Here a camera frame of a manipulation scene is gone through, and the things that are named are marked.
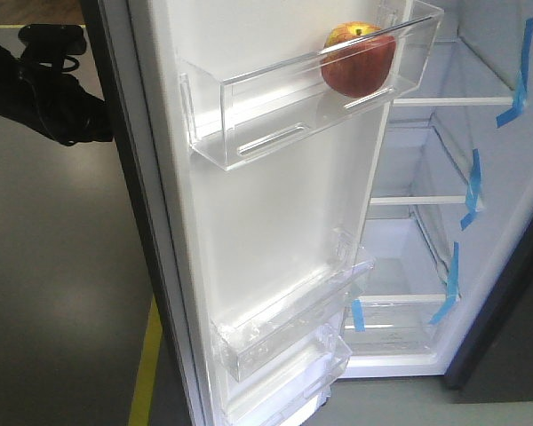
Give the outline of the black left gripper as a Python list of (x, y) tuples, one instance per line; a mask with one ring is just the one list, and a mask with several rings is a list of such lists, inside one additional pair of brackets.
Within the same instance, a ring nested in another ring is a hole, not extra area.
[(84, 30), (34, 23), (22, 27), (18, 38), (25, 46), (18, 58), (0, 45), (0, 116), (63, 146), (112, 141), (105, 101), (71, 75), (87, 49)]

